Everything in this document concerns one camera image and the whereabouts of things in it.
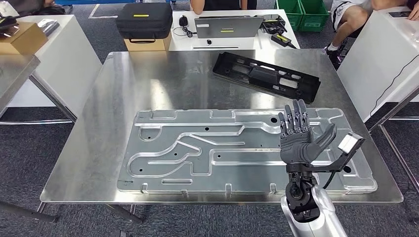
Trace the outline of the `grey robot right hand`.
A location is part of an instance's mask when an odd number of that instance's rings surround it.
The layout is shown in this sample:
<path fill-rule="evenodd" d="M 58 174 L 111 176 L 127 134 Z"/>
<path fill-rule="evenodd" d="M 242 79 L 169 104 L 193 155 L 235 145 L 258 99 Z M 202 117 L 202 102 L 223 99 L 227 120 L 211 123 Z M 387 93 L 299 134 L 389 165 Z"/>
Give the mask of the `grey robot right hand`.
<path fill-rule="evenodd" d="M 293 111 L 288 104 L 284 109 L 285 114 L 278 113 L 280 158 L 286 164 L 311 163 L 335 139 L 337 128 L 331 123 L 320 137 L 313 140 L 305 102 L 294 99 Z"/>

